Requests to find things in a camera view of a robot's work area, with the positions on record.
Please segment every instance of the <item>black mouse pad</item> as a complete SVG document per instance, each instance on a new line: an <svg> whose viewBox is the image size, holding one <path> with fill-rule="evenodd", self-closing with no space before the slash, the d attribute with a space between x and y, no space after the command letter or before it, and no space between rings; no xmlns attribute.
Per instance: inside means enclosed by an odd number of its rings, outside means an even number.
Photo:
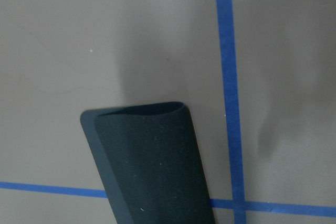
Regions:
<svg viewBox="0 0 336 224"><path fill-rule="evenodd" d="M118 224L213 224L188 108L85 111L81 124Z"/></svg>

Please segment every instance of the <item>vertical blue line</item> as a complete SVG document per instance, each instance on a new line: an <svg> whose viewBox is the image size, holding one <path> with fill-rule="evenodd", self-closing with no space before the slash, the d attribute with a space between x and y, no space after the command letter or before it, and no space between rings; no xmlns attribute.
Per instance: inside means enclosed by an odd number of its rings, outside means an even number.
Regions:
<svg viewBox="0 0 336 224"><path fill-rule="evenodd" d="M245 224L244 176L232 0L217 0L217 13L225 93L233 210L235 223Z"/></svg>

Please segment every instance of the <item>black fabric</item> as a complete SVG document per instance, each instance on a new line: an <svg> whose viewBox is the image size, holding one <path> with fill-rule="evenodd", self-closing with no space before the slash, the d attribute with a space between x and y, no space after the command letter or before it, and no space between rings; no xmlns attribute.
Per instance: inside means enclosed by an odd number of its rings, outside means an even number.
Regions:
<svg viewBox="0 0 336 224"><path fill-rule="evenodd" d="M134 106L99 115L94 122L109 162L104 165L112 168L135 224L215 223L184 104ZM113 188L102 180L109 196ZM118 224L128 224L115 216Z"/></svg>

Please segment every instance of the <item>floor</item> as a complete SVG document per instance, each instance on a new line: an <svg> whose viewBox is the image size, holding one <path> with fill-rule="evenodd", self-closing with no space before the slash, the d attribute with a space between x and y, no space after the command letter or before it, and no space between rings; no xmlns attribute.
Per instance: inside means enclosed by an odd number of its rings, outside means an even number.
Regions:
<svg viewBox="0 0 336 224"><path fill-rule="evenodd" d="M233 0L246 200L336 206L334 2ZM216 0L0 0L0 182L103 190L81 113L174 100L210 197L231 200L220 56ZM116 223L106 198L3 188L0 201L1 223ZM247 212L317 222L334 219Z"/></svg>

